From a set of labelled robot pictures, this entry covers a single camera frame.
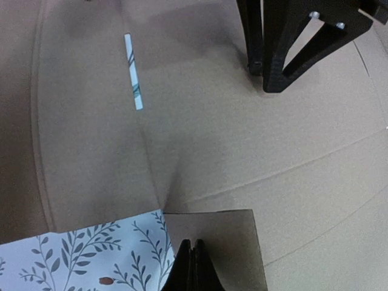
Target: cardboard flap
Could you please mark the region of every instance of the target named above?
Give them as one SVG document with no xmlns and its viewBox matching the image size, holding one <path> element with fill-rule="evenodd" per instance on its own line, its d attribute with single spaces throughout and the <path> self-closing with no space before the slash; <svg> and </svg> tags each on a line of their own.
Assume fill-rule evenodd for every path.
<svg viewBox="0 0 388 291">
<path fill-rule="evenodd" d="M 47 203 L 63 232 L 159 208 L 136 122 L 119 1 L 48 0 L 37 105 Z"/>
<path fill-rule="evenodd" d="M 1 12 L 0 242 L 160 208 L 120 1 L 21 2 Z"/>
<path fill-rule="evenodd" d="M 269 95 L 260 78 L 246 72 L 236 1 L 122 3 L 145 104 L 139 119 L 158 195 L 169 212 L 226 196 L 385 128 L 354 43 L 281 94 Z M 306 28 L 290 56 L 321 24 Z M 249 206 L 243 195 L 238 199 Z"/>
<path fill-rule="evenodd" d="M 251 210 L 165 215 L 175 251 L 182 240 L 203 239 L 225 290 L 266 291 Z"/>
</svg>

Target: metal screw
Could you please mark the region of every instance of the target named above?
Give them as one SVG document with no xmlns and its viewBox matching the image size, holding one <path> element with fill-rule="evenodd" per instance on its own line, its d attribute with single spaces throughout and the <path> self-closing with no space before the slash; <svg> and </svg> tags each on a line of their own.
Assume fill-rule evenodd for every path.
<svg viewBox="0 0 388 291">
<path fill-rule="evenodd" d="M 338 22 L 335 26 L 337 26 L 339 29 L 344 29 L 345 28 L 345 23 Z"/>
<path fill-rule="evenodd" d="M 310 12 L 309 16 L 311 18 L 318 19 L 321 16 L 321 14 L 319 12 L 317 12 L 317 11 L 312 11 L 312 12 Z"/>
</svg>

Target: floral patterned paper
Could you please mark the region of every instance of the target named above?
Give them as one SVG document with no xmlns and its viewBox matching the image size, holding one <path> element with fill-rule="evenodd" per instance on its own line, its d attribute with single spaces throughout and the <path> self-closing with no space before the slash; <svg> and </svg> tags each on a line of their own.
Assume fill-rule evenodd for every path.
<svg viewBox="0 0 388 291">
<path fill-rule="evenodd" d="M 173 260 L 157 211 L 0 246 L 0 290 L 160 291 Z"/>
</svg>

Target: cardboard surface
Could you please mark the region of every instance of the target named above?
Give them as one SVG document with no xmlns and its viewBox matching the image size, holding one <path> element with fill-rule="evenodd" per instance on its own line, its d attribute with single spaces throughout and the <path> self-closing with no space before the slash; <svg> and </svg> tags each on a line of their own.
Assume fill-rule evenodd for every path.
<svg viewBox="0 0 388 291">
<path fill-rule="evenodd" d="M 158 209 L 119 1 L 48 0 L 45 9 L 36 97 L 55 230 Z"/>
<path fill-rule="evenodd" d="M 183 208 L 253 209 L 263 261 L 268 264 L 335 227 L 380 192 L 387 176 L 388 135 L 382 130 L 301 167 L 187 202 Z"/>
<path fill-rule="evenodd" d="M 333 246 L 343 263 L 334 268 L 337 290 L 355 290 L 349 267 L 360 284 L 385 284 L 354 269 L 366 257 L 340 259 L 348 244 L 337 244 L 347 233 L 341 225 L 352 225 L 353 241 L 363 242 L 349 242 L 352 252 L 367 249 L 374 258 L 385 250 L 384 226 L 370 226 L 376 240 L 372 233 L 363 240 L 352 222 L 358 213 L 382 217 L 365 203 L 388 183 L 380 28 L 267 95 L 246 73 L 233 1 L 6 0 L 0 7 L 0 243 L 159 207 L 248 207 L 270 290 L 333 287 L 319 273 L 332 269 L 329 255 L 314 259 Z M 127 32 L 144 103 L 138 112 Z"/>
<path fill-rule="evenodd" d="M 266 266 L 268 290 L 387 290 L 388 189 L 310 244 Z"/>
<path fill-rule="evenodd" d="M 174 250 L 203 239 L 225 290 L 266 291 L 267 284 L 251 210 L 166 214 Z"/>
</svg>

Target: crease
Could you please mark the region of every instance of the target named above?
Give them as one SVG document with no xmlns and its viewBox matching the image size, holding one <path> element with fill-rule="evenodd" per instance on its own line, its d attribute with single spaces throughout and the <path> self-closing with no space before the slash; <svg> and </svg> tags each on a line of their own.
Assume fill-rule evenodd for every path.
<svg viewBox="0 0 388 291">
<path fill-rule="evenodd" d="M 387 51 L 385 45 L 383 44 L 383 41 L 381 40 L 379 34 L 377 33 L 377 31 L 376 31 L 376 29 L 375 29 L 374 27 L 372 27 L 372 30 L 373 30 L 373 34 L 376 36 L 376 38 L 378 39 L 380 45 L 382 46 L 383 52 L 384 52 L 385 56 L 388 57 L 388 51 Z M 357 45 L 356 45 L 355 40 L 354 40 L 353 42 L 354 42 L 354 44 L 355 44 L 355 46 L 356 46 L 356 49 L 357 49 L 358 53 L 360 54 L 360 57 L 361 57 L 361 59 L 363 60 L 363 63 L 364 63 L 364 65 L 365 65 L 364 59 L 363 59 L 363 57 L 361 56 L 361 52 L 358 50 L 358 47 L 357 47 Z M 385 122 L 385 125 L 388 126 L 388 121 L 387 121 L 387 118 L 386 118 L 386 113 L 385 113 L 385 110 L 384 110 L 384 107 L 383 107 L 383 103 L 381 102 L 381 94 L 380 94 L 379 90 L 377 90 L 377 88 L 376 88 L 376 82 L 375 82 L 375 80 L 374 80 L 369 74 L 368 74 L 368 76 L 369 76 L 370 80 L 372 81 L 373 91 L 374 91 L 375 94 L 377 95 L 377 100 L 378 100 L 378 103 L 379 103 L 379 105 L 380 105 L 380 110 L 381 110 L 381 114 L 382 114 L 382 116 L 383 116 L 383 120 L 384 120 L 384 122 Z"/>
<path fill-rule="evenodd" d="M 47 0 L 41 0 L 38 18 L 36 20 L 35 39 L 32 51 L 32 64 L 30 75 L 30 117 L 32 133 L 32 150 L 35 163 L 35 175 L 38 182 L 38 191 L 43 208 L 43 214 L 49 232 L 56 231 L 56 225 L 50 205 L 49 195 L 45 182 L 43 160 L 41 155 L 41 139 L 39 135 L 39 113 L 38 113 L 38 81 L 39 81 L 39 60 L 41 54 L 42 31 L 47 9 Z"/>
<path fill-rule="evenodd" d="M 331 151 L 331 152 L 329 152 L 329 153 L 325 153 L 325 154 L 323 154 L 322 156 L 319 156 L 319 157 L 317 157 L 317 158 L 311 159 L 310 161 L 303 162 L 302 164 L 298 164 L 298 165 L 296 165 L 296 166 L 289 167 L 289 168 L 287 168 L 287 169 L 277 171 L 277 172 L 275 172 L 275 173 L 273 173 L 273 174 L 270 174 L 269 176 L 263 176 L 262 178 L 253 179 L 253 180 L 251 180 L 251 181 L 245 182 L 244 184 L 238 184 L 238 185 L 236 185 L 236 186 L 234 186 L 234 187 L 230 187 L 230 188 L 228 188 L 228 189 L 222 189 L 222 190 L 220 190 L 220 191 L 218 191 L 218 192 L 216 192 L 216 193 L 209 193 L 208 195 L 202 196 L 202 197 L 199 197 L 199 198 L 188 199 L 184 204 L 187 205 L 187 204 L 189 204 L 189 203 L 197 202 L 197 201 L 204 200 L 204 199 L 216 198 L 216 197 L 218 197 L 218 196 L 224 195 L 225 193 L 228 193 L 228 192 L 231 192 L 231 191 L 234 191 L 234 190 L 243 188 L 243 187 L 247 187 L 247 186 L 251 186 L 251 185 L 254 185 L 254 184 L 258 184 L 258 183 L 263 182 L 263 181 L 266 181 L 266 180 L 268 180 L 268 179 L 272 179 L 272 178 L 274 178 L 274 177 L 280 176 L 280 175 L 282 175 L 282 174 L 284 174 L 284 173 L 287 173 L 287 172 L 289 172 L 289 171 L 296 170 L 296 169 L 300 169 L 301 167 L 304 167 L 304 166 L 306 166 L 306 165 L 309 165 L 309 164 L 312 164 L 312 163 L 314 163 L 314 162 L 316 162 L 316 161 L 319 161 L 319 160 L 321 160 L 321 159 L 323 159 L 323 158 L 326 158 L 326 157 L 328 157 L 328 156 L 331 156 L 331 155 L 333 155 L 333 154 L 335 154 L 335 153 L 337 153 L 337 152 L 339 152 L 339 151 L 342 151 L 342 150 L 346 149 L 347 147 L 350 147 L 350 146 L 352 146 L 352 145 L 355 145 L 356 143 L 358 143 L 358 142 L 360 142 L 360 141 L 363 141 L 363 140 L 365 140 L 365 139 L 368 139 L 368 138 L 370 138 L 371 136 L 377 135 L 377 134 L 379 134 L 379 133 L 381 133 L 381 132 L 383 132 L 383 131 L 385 131 L 385 130 L 386 130 L 386 129 L 379 129 L 378 131 L 373 132 L 373 133 L 371 133 L 371 134 L 369 134 L 369 135 L 367 135 L 367 136 L 365 136 L 365 137 L 363 137 L 363 138 L 361 138 L 361 139 L 358 139 L 358 140 L 355 141 L 355 142 L 351 142 L 350 144 L 344 145 L 344 146 L 342 146 L 342 147 L 340 147 L 340 148 L 338 148 L 338 149 L 336 149 L 336 150 L 333 150 L 333 151 Z"/>
<path fill-rule="evenodd" d="M 358 55 L 359 55 L 360 58 L 361 58 L 361 61 L 363 62 L 363 65 L 364 65 L 364 68 L 365 68 L 366 73 L 368 74 L 368 77 L 370 77 L 370 74 L 369 74 L 369 71 L 368 71 L 368 67 L 366 66 L 365 60 L 364 60 L 364 58 L 363 58 L 363 56 L 362 56 L 360 50 L 358 49 L 358 46 L 357 46 L 356 42 L 353 41 L 353 44 L 354 44 L 354 46 L 356 47 L 356 50 L 357 50 L 357 52 L 358 52 Z"/>
<path fill-rule="evenodd" d="M 128 25 L 127 25 L 127 21 L 125 20 L 125 16 L 124 16 L 124 5 L 122 3 L 122 0 L 119 0 L 119 6 L 120 6 L 120 10 L 121 10 L 121 22 L 122 22 L 122 35 L 125 35 L 126 33 L 129 33 L 129 30 L 128 30 Z M 132 81 L 131 79 L 129 78 L 129 83 L 131 83 L 131 88 L 132 88 Z M 149 150 L 149 145 L 148 145 L 148 142 L 147 142 L 147 134 L 145 133 L 146 131 L 144 130 L 142 124 L 141 124 L 141 121 L 139 120 L 140 117 L 138 114 L 136 114 L 136 126 L 139 128 L 139 131 L 140 131 L 140 135 L 141 135 L 141 139 L 142 139 L 142 143 L 143 143 L 143 147 L 144 147 L 144 151 L 145 151 L 145 159 L 146 159 L 146 163 L 147 163 L 147 168 L 148 168 L 148 174 L 150 175 L 150 180 L 151 180 L 151 183 L 152 183 L 152 187 L 153 187 L 153 194 L 156 198 L 156 203 L 158 204 L 158 207 L 160 209 L 162 209 L 162 204 L 161 204 L 161 199 L 158 195 L 158 186 L 156 185 L 156 180 L 155 180 L 155 175 L 153 173 L 153 167 L 152 167 L 152 163 L 151 163 L 151 157 L 150 157 L 150 150 Z"/>
<path fill-rule="evenodd" d="M 342 223 L 344 223 L 346 220 L 348 220 L 349 218 L 351 218 L 354 214 L 356 214 L 356 212 L 358 212 L 361 208 L 363 208 L 364 206 L 366 206 L 368 203 L 370 203 L 373 199 L 375 199 L 378 195 L 380 195 L 385 189 L 388 188 L 388 184 L 385 185 L 383 187 L 383 189 L 381 189 L 379 192 L 377 192 L 376 194 L 374 194 L 370 199 L 368 199 L 365 203 L 363 203 L 361 206 L 359 206 L 356 210 L 354 210 L 352 213 L 350 213 L 349 215 L 347 215 L 344 219 L 342 219 L 340 222 L 336 223 L 334 226 L 330 227 L 329 229 L 325 230 L 323 233 L 320 233 L 319 235 L 317 235 L 314 239 L 311 239 L 309 242 L 303 244 L 302 246 L 296 248 L 295 250 L 292 250 L 291 252 L 288 252 L 287 254 L 277 258 L 277 259 L 274 259 L 273 261 L 267 263 L 264 265 L 264 267 L 268 267 L 270 266 L 271 264 L 277 262 L 277 261 L 280 261 L 281 259 L 284 259 L 285 257 L 303 249 L 305 246 L 307 246 L 308 244 L 311 244 L 313 243 L 314 241 L 318 240 L 319 238 L 323 237 L 325 234 L 331 232 L 333 229 L 335 229 L 336 227 L 338 227 L 339 225 L 341 225 Z"/>
</svg>

